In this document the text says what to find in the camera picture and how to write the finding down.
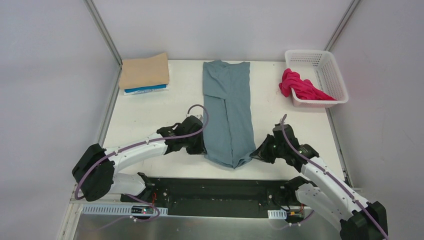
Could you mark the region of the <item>grey-blue t shirt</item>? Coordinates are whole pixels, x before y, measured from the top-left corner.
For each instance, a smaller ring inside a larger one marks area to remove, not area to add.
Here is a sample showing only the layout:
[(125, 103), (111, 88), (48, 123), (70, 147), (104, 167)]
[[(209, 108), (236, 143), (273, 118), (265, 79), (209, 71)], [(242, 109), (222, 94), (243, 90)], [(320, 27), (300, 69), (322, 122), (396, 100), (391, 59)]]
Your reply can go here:
[(250, 62), (221, 60), (202, 66), (203, 105), (208, 113), (203, 131), (206, 158), (233, 169), (250, 162), (250, 154), (256, 150), (250, 66)]

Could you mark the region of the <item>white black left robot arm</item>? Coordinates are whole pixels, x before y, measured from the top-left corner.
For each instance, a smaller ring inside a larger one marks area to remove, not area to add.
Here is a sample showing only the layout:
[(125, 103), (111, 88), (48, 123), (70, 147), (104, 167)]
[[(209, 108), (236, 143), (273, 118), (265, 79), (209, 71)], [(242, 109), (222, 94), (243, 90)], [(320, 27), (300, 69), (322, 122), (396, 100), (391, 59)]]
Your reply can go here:
[(185, 149), (189, 155), (203, 155), (203, 122), (194, 115), (172, 126), (159, 128), (140, 142), (127, 146), (103, 148), (98, 143), (90, 145), (71, 171), (88, 202), (99, 200), (107, 194), (129, 194), (140, 202), (152, 198), (153, 189), (141, 172), (122, 173), (143, 160), (164, 156)]

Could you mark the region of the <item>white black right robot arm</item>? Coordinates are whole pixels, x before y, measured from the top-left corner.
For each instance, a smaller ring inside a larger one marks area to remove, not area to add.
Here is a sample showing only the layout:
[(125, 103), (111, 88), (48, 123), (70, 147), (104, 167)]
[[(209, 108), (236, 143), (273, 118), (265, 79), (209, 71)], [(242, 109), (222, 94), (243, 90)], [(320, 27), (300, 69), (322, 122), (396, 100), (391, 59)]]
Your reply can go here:
[(310, 207), (343, 240), (389, 238), (387, 211), (380, 202), (370, 202), (337, 177), (312, 146), (299, 144), (290, 125), (279, 123), (272, 131), (250, 157), (271, 164), (283, 159), (299, 172), (284, 184), (288, 204)]

